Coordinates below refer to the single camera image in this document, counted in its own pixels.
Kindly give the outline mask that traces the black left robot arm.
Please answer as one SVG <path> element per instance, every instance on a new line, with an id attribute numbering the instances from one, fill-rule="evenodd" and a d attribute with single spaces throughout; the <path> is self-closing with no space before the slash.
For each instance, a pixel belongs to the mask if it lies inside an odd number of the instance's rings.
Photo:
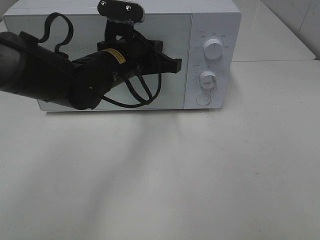
<path id="1" fill-rule="evenodd" d="M 125 35 L 112 31 L 97 44 L 97 51 L 70 60 L 60 51 L 42 47 L 50 36 L 51 23 L 36 38 L 26 32 L 0 34 L 0 89 L 75 110 L 93 110 L 102 101 L 134 109 L 151 104 L 152 93 L 145 75 L 178 73 L 180 58 L 163 53 L 163 42 L 149 40 L 133 27 Z"/>

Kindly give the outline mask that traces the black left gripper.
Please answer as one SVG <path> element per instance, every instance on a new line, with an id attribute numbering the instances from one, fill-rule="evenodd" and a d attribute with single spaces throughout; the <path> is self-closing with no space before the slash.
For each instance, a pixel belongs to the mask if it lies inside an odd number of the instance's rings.
<path id="1" fill-rule="evenodd" d="M 112 72 L 127 73 L 139 70 L 142 75 L 173 73 L 182 68 L 181 58 L 170 58 L 158 53 L 163 51 L 163 42 L 146 39 L 131 24 L 108 21 L 105 26 L 104 41 L 97 44 L 99 51 L 115 49 L 121 54 L 119 63 L 113 56 L 100 56 L 96 67 L 96 77 L 110 78 Z"/>

